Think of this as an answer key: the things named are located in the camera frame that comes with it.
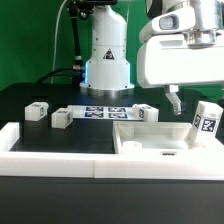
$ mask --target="block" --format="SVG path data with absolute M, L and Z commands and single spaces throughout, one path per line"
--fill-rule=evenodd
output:
M 135 117 L 141 118 L 143 121 L 158 121 L 159 110 L 147 104 L 134 104 L 132 110 Z
M 49 105 L 45 102 L 35 102 L 25 107 L 25 120 L 39 121 L 47 115 Z
M 60 108 L 51 115 L 52 128 L 62 128 L 65 129 L 73 121 L 72 110 L 67 108 Z
M 219 105 L 199 101 L 189 134 L 191 141 L 203 143 L 215 138 L 222 113 L 223 108 Z

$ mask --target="metal component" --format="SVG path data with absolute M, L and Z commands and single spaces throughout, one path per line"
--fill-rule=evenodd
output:
M 72 68 L 76 72 L 85 72 L 85 67 L 81 65 L 74 65 Z
M 185 33 L 188 46 L 208 46 L 216 44 L 215 30 L 189 31 Z
M 85 20 L 89 17 L 89 14 L 86 13 L 86 12 L 83 12 L 83 11 L 80 11 L 79 12 L 79 18 L 82 19 L 82 20 Z
M 134 88 L 122 90 L 101 90 L 80 86 L 80 92 L 100 97 L 119 98 L 121 96 L 132 95 L 134 93 Z
M 75 60 L 77 60 L 77 61 L 82 60 L 82 56 L 81 56 L 81 55 L 76 55 L 76 56 L 75 56 Z
M 186 113 L 185 104 L 181 102 L 176 92 L 179 91 L 177 85 L 165 86 L 165 95 L 173 105 L 173 113 L 175 115 L 181 115 Z
M 167 10 L 171 12 L 186 6 L 195 11 L 196 23 L 185 33 L 188 46 L 207 46 L 216 44 L 216 30 L 223 28 L 222 7 L 219 0 L 188 0 Z

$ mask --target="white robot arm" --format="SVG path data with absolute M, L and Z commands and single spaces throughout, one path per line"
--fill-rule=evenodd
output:
M 77 0 L 80 16 L 92 14 L 92 56 L 86 63 L 80 90 L 97 96 L 118 97 L 134 91 L 126 60 L 127 23 L 110 5 L 117 0 Z
M 159 7 L 155 14 L 153 7 Z M 224 83 L 221 1 L 146 0 L 146 8 L 152 20 L 140 32 L 138 82 L 165 86 L 174 113 L 181 114 L 178 85 Z

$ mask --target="printed label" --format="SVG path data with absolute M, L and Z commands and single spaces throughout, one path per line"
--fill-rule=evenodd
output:
M 114 60 L 114 56 L 112 51 L 109 49 L 107 53 L 104 55 L 103 59 Z
M 215 120 L 204 119 L 201 130 L 205 132 L 214 132 L 215 125 L 216 125 Z
M 41 107 L 41 108 L 40 108 L 40 116 L 42 117 L 43 115 L 44 115 L 44 108 Z
M 59 110 L 58 113 L 59 113 L 59 114 L 67 114 L 68 111 L 66 111 L 66 110 Z
M 71 114 L 68 113 L 68 115 L 67 115 L 67 124 L 70 123 L 70 121 L 71 121 Z
M 144 118 L 144 110 L 143 109 L 140 109 L 139 110 L 139 117 L 141 117 L 141 118 Z
M 126 110 L 124 107 L 109 107 L 108 108 L 109 112 L 114 112 L 114 113 L 126 113 Z
M 128 119 L 127 114 L 124 113 L 109 113 L 111 119 Z
M 40 104 L 33 104 L 32 107 L 41 107 Z
M 103 107 L 86 107 L 86 111 L 103 111 Z
M 197 114 L 194 120 L 194 126 L 196 128 L 199 128 L 200 122 L 201 122 L 201 117 Z
M 103 118 L 103 113 L 86 112 L 86 113 L 85 113 L 85 117 Z

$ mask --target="black tabletop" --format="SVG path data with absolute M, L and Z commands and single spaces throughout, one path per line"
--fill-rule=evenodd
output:
M 181 88 L 178 95 L 186 103 L 185 115 L 173 114 L 163 88 L 135 88 L 133 95 L 104 98 L 81 94 L 78 85 L 14 84 L 0 92 L 0 125 L 20 122 L 21 137 L 12 149 L 14 151 L 114 153 L 113 120 L 74 119 L 66 129 L 53 129 L 51 114 L 68 105 L 131 107 L 133 104 L 149 104 L 159 109 L 159 121 L 192 123 L 198 101 L 209 101 L 206 96 L 189 89 Z M 38 122 L 24 120 L 24 108 L 33 102 L 49 104 L 48 116 Z M 224 142 L 222 124 L 217 138 Z

